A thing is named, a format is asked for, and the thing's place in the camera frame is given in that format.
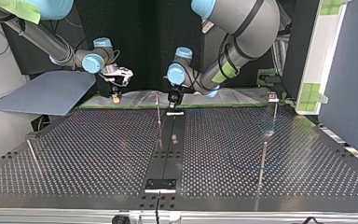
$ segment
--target black curtain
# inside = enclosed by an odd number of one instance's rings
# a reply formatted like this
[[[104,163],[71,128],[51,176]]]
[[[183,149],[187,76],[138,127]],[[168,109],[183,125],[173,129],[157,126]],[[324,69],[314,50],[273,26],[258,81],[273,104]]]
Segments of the black curtain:
[[[193,49],[200,67],[201,20],[191,0],[77,0],[89,47],[98,37],[120,49],[119,65],[134,72],[125,91],[166,91],[164,80],[175,49]]]

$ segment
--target white cable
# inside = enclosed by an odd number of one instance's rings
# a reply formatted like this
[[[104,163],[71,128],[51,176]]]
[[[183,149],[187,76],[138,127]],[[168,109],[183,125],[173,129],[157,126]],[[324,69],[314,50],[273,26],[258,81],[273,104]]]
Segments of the white cable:
[[[73,25],[73,26],[78,27],[78,28],[83,28],[83,26],[81,26],[81,25],[76,25],[76,24],[72,23],[72,22],[69,21],[68,18],[66,18],[66,17],[65,17],[65,20],[66,20],[66,22],[68,22],[70,25]]]
[[[72,70],[76,70],[76,54],[75,54],[75,50],[72,48],[72,46],[64,39],[62,38],[60,35],[56,35],[57,37],[59,37],[62,42],[66,45],[66,48],[68,49],[68,55],[66,55],[66,57],[62,60],[56,60],[56,62],[58,64],[66,64],[72,61]]]
[[[113,55],[115,55],[115,57],[113,57],[111,60],[109,60],[109,62],[107,63],[107,64],[111,64],[111,63],[114,63],[116,60],[117,60],[117,58],[118,58],[118,56],[120,56],[120,50],[119,49],[115,49],[114,51],[113,51]]]

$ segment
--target blue joint cap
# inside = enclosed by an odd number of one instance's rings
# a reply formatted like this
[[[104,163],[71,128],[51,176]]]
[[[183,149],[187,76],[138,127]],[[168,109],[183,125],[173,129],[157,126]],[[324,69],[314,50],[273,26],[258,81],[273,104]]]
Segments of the blue joint cap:
[[[216,0],[193,0],[191,2],[193,11],[204,20],[208,20],[211,17],[215,5]]]
[[[102,37],[94,40],[94,48],[112,48],[112,42],[109,38]]]
[[[82,66],[89,73],[99,73],[104,67],[103,57],[98,54],[88,54],[84,57]]]
[[[217,86],[216,88],[214,88],[214,91],[211,91],[207,96],[209,98],[214,98],[217,95],[217,93],[219,92],[219,89],[220,89],[220,86]]]
[[[175,55],[178,57],[192,60],[193,59],[193,50],[181,47],[176,50]]]
[[[186,70],[185,68],[177,63],[171,64],[168,68],[168,80],[173,85],[182,85],[186,80]]]

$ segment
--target metal post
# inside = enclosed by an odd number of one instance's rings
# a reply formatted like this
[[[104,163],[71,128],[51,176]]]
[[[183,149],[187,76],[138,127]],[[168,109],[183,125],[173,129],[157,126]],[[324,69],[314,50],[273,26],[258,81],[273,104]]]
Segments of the metal post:
[[[31,150],[32,157],[37,161],[36,154],[34,153],[34,147],[30,139],[27,139],[28,148]]]
[[[266,154],[267,154],[267,142],[263,143],[263,149],[261,152],[261,165],[260,165],[260,175],[258,177],[258,187],[261,188],[263,186],[263,174],[264,174],[264,168],[266,164]]]

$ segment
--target vertical metal pin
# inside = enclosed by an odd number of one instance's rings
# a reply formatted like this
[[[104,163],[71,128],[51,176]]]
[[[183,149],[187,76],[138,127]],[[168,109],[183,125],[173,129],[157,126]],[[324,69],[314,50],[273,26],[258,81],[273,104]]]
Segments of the vertical metal pin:
[[[156,95],[156,105],[157,105],[157,114],[158,114],[158,126],[161,129],[161,114],[159,113],[159,92]]]
[[[263,150],[261,152],[261,166],[260,166],[260,176],[258,177],[258,187],[262,187],[263,185],[263,174],[264,174],[264,168],[266,164],[266,154],[267,154],[267,142],[263,143]]]
[[[27,144],[28,144],[28,148],[31,150],[32,157],[34,158],[34,160],[37,161],[36,154],[34,153],[34,147],[32,146],[32,142],[30,139],[27,139]]]
[[[275,122],[277,120],[277,113],[278,113],[278,102],[275,103],[275,110],[274,110],[274,120],[272,122],[272,128],[275,130]]]

